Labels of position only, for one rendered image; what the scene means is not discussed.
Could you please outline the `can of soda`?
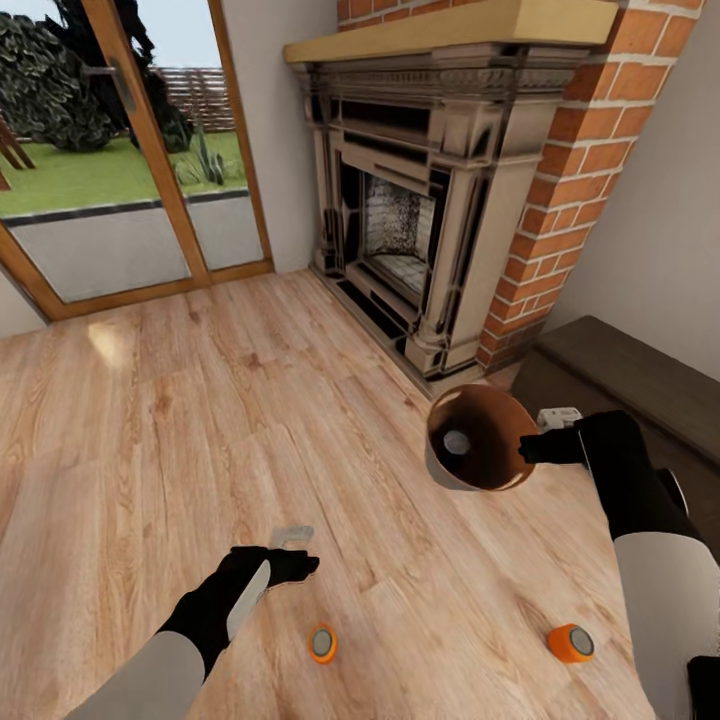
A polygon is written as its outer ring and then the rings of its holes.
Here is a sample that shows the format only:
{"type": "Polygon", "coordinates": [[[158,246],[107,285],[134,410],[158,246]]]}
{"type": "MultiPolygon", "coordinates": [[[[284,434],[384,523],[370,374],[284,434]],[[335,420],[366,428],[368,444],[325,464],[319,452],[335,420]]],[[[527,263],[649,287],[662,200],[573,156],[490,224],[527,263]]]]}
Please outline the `can of soda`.
{"type": "Polygon", "coordinates": [[[471,439],[469,439],[469,436],[459,429],[451,429],[441,439],[437,457],[447,469],[455,471],[457,467],[464,465],[465,457],[469,455],[469,451],[471,451],[471,439]]]}
{"type": "Polygon", "coordinates": [[[590,661],[595,654],[591,636],[582,627],[572,623],[552,629],[547,642],[553,655],[563,663],[590,661]]]}
{"type": "Polygon", "coordinates": [[[338,640],[334,630],[327,625],[316,627],[308,643],[312,657],[322,665],[331,663],[337,654],[338,640]]]}

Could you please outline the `trash can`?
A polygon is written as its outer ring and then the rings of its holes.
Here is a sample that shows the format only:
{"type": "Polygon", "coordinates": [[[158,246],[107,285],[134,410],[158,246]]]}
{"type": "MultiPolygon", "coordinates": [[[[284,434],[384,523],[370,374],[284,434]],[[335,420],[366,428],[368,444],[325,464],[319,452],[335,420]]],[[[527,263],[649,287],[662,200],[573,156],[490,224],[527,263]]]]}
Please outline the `trash can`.
{"type": "Polygon", "coordinates": [[[432,478],[450,490],[509,492],[528,480],[538,464],[527,463],[520,452],[520,438],[538,436],[538,430],[536,421],[508,393],[484,384],[454,386],[429,409],[426,466],[432,478]],[[438,406],[455,392],[460,396],[438,406]],[[464,431],[471,439],[471,451],[455,471],[437,457],[441,439],[451,429],[464,431]]]}

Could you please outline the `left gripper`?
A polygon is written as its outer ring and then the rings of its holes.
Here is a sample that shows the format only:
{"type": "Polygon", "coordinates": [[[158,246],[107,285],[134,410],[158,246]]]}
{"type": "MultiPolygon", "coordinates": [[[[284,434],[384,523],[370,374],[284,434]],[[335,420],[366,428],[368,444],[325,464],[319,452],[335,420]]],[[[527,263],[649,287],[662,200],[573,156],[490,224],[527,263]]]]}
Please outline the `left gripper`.
{"type": "Polygon", "coordinates": [[[309,573],[314,573],[320,564],[320,558],[307,557],[307,551],[271,550],[279,560],[279,575],[274,585],[285,581],[304,581],[309,573]]]}

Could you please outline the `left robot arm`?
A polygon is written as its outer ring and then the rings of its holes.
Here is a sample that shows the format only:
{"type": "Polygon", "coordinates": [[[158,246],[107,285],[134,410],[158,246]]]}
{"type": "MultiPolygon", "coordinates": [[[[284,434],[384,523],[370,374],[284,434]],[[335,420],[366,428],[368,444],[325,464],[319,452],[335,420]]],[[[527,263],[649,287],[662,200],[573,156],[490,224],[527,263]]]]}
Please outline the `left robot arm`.
{"type": "Polygon", "coordinates": [[[315,537],[310,525],[275,525],[269,548],[230,548],[157,633],[62,720],[183,720],[267,584],[304,581],[316,571],[320,558],[287,548],[315,537]]]}

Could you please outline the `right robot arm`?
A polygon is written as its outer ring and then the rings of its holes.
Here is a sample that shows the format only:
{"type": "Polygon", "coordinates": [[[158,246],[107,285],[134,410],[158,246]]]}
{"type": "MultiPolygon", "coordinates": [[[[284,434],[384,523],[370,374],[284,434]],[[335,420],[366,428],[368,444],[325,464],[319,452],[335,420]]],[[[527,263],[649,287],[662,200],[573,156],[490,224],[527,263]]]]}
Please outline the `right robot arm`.
{"type": "Polygon", "coordinates": [[[688,517],[668,468],[648,458],[624,410],[583,417],[545,407],[527,463],[590,467],[609,519],[628,613],[634,666],[656,720],[720,720],[720,566],[688,517]]]}

